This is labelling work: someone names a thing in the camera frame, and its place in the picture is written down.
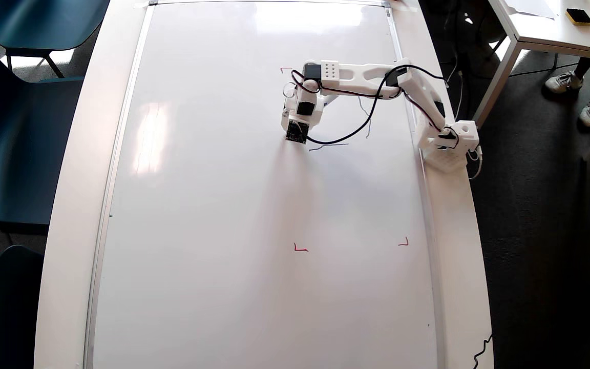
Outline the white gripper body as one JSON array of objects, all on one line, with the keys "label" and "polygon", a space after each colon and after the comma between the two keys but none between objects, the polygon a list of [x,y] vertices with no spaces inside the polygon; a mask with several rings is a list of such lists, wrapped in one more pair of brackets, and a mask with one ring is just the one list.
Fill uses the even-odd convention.
[{"label": "white gripper body", "polygon": [[282,91],[285,102],[281,113],[281,126],[288,130],[290,123],[301,123],[309,129],[321,121],[325,100],[318,93],[309,92],[295,82],[288,82]]}]

